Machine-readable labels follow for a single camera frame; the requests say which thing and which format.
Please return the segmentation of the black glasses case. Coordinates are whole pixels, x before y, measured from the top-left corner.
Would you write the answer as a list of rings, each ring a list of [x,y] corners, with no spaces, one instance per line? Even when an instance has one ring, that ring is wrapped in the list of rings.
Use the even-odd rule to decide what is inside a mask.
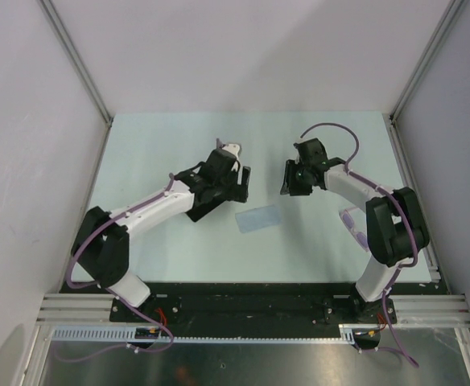
[[[192,208],[186,211],[185,214],[192,222],[196,223],[224,202],[223,199],[214,199],[207,203],[194,200]]]

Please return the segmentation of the light blue cleaning cloth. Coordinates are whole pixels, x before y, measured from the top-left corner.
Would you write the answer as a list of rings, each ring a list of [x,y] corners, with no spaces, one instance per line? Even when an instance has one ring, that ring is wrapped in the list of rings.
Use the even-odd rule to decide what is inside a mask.
[[[257,207],[235,215],[240,233],[256,232],[281,223],[279,210],[274,205]]]

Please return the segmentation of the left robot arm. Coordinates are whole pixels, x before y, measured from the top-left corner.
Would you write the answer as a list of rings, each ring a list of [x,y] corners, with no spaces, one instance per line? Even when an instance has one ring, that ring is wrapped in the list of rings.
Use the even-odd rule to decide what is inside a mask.
[[[184,214],[197,222],[225,202],[246,202],[250,168],[241,165],[240,154],[237,143],[218,142],[206,161],[170,175],[153,195],[113,211],[89,209],[72,246],[68,286],[86,287],[72,280],[75,265],[80,265],[92,278],[90,285],[123,299],[136,320],[150,319],[155,301],[149,286],[130,271],[131,241],[174,216]]]

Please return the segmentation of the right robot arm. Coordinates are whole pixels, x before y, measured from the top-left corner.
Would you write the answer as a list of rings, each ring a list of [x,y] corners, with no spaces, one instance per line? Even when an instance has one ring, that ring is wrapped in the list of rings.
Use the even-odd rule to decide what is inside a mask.
[[[376,300],[386,296],[403,269],[418,263],[418,253],[430,243],[418,196],[409,187],[388,189],[359,175],[341,158],[329,158],[322,142],[296,142],[295,159],[286,161],[281,195],[307,196],[315,187],[349,201],[365,213],[371,257],[355,284],[357,297],[348,312],[357,322],[377,314]]]

